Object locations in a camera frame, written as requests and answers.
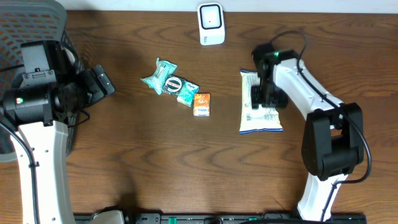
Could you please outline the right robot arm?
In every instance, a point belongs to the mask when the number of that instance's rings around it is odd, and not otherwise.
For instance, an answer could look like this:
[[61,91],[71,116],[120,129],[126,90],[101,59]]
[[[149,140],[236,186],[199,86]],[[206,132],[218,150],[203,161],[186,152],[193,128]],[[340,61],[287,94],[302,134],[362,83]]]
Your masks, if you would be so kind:
[[250,89],[250,108],[280,109],[291,101],[305,119],[301,153],[308,178],[296,216],[325,222],[338,189],[364,159],[361,108],[326,90],[294,50],[262,44],[252,51],[252,59],[259,83]]

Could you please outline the small teal tissue pack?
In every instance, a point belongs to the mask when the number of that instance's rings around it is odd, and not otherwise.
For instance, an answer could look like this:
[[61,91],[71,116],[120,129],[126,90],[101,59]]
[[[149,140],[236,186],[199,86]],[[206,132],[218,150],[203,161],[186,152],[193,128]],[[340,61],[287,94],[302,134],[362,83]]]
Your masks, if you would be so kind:
[[177,97],[177,101],[185,106],[191,107],[194,96],[198,91],[199,91],[198,85],[191,82],[185,82],[184,86],[182,87]]

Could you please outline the orange small snack packet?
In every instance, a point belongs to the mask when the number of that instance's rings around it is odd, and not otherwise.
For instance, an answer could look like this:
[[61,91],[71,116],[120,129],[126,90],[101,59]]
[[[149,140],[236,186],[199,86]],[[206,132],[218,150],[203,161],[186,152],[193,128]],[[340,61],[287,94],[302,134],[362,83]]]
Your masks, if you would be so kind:
[[193,102],[194,116],[209,116],[210,115],[210,94],[196,93]]

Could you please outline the large white snack bag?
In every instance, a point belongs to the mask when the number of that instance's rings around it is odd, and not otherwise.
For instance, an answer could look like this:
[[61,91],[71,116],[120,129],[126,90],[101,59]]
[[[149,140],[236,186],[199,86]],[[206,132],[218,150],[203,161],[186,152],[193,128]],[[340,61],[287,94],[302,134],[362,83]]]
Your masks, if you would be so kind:
[[242,107],[240,134],[255,132],[282,132],[284,129],[280,123],[279,113],[275,108],[259,106],[258,109],[252,108],[251,88],[260,84],[260,78],[256,71],[240,70],[242,78]]

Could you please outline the teal snack packet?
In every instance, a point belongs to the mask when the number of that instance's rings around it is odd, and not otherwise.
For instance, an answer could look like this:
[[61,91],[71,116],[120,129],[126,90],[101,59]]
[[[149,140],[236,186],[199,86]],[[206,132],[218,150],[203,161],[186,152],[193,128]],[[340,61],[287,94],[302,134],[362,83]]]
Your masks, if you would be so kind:
[[155,72],[149,77],[141,78],[141,80],[146,83],[149,88],[154,89],[158,95],[161,95],[167,77],[173,74],[177,68],[178,66],[176,64],[157,58]]

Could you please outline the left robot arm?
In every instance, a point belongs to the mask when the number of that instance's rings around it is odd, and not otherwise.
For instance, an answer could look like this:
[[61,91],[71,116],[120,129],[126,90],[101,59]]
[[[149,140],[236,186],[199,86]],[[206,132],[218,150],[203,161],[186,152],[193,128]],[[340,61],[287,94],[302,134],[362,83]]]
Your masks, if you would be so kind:
[[116,89],[100,65],[78,71],[67,44],[41,40],[21,45],[24,74],[6,91],[1,127],[17,154],[23,223],[75,223],[67,176],[69,117],[112,95]]

